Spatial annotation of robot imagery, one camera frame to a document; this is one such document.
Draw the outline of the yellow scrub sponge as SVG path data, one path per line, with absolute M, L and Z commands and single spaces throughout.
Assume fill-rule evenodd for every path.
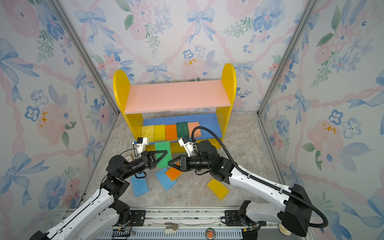
M 154 142 L 164 142 L 166 140 L 166 125 L 154 126 Z

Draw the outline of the dark green scrub sponge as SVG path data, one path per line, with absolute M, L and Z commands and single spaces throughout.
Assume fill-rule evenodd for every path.
M 178 139 L 189 137 L 189 127 L 187 122 L 176 123 L 177 126 L 177 137 Z

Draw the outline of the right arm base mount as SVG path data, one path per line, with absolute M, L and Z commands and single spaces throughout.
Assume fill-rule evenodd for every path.
M 244 232 L 257 232 L 261 227 L 265 227 L 267 223 L 265 221 L 255 222 L 246 215 L 246 208 L 251 203 L 250 200 L 245 200 L 239 210 L 225 210 L 224 216 L 221 217 L 221 222 L 227 227 L 245 227 Z

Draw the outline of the porous yellow sponge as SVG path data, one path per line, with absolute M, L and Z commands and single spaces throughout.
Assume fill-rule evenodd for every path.
M 148 138 L 149 142 L 152 143 L 152 142 L 154 142 L 154 136 L 155 136 L 155 126 L 154 125 L 142 126 L 142 131 L 141 131 L 141 137 L 142 138 Z

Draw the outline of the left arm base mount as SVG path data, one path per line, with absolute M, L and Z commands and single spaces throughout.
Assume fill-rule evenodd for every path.
M 145 210 L 124 211 L 119 216 L 118 226 L 121 227 L 142 227 L 146 218 Z

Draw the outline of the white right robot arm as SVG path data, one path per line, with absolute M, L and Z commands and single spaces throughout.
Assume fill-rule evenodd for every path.
M 303 187 L 295 185 L 291 188 L 254 175 L 229 158 L 220 156 L 208 140 L 198 143 L 195 148 L 192 143 L 184 147 L 187 154 L 172 159 L 168 163 L 170 167 L 181 172 L 205 170 L 216 181 L 245 189 L 273 205 L 269 209 L 262 208 L 245 200 L 237 211 L 235 223 L 247 227 L 277 223 L 297 236 L 307 235 L 312 210 L 303 204 L 309 200 Z

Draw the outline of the pale yellow sponge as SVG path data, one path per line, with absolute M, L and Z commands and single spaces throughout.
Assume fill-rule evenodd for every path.
M 174 182 L 182 174 L 182 172 L 175 168 L 170 168 L 165 172 L 165 174 L 170 178 L 172 182 Z

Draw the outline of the bright green scrub sponge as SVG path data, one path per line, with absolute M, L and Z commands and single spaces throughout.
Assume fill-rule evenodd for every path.
M 168 166 L 168 162 L 172 160 L 171 143 L 170 142 L 155 143 L 155 149 L 156 151 L 167 151 L 166 154 L 163 152 L 156 154 L 157 159 L 162 158 L 158 162 L 157 168 L 158 169 L 166 168 Z

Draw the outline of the orange scrub sponge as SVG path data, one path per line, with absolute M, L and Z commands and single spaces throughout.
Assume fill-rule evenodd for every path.
M 178 139 L 177 125 L 166 125 L 166 141 L 176 141 Z

